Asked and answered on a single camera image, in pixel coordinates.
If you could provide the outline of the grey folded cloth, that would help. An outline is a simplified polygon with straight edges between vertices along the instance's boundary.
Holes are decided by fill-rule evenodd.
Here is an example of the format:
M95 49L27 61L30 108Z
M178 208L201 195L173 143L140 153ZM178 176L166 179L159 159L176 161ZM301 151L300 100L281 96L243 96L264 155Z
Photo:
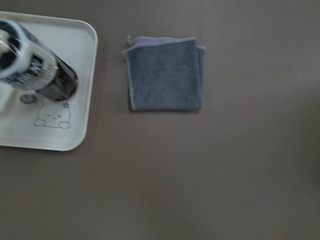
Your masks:
M128 38L123 51L133 111L193 111L203 106L206 47L195 37Z

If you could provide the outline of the tea bottle with white cap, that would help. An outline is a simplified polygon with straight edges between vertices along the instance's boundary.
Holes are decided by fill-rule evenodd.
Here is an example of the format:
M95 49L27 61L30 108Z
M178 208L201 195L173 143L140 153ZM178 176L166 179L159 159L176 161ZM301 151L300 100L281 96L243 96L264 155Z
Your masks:
M56 102L71 98L79 83L72 67L20 23L4 18L0 20L0 81Z

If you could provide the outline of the cream serving tray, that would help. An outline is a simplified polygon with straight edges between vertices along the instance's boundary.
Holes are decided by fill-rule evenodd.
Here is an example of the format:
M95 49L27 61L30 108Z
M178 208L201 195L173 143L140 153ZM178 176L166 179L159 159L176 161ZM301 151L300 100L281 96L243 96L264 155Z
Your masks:
M7 147L69 151L87 134L98 36L85 21L2 11L71 66L78 76L75 94L54 102L37 93L0 86L0 144Z

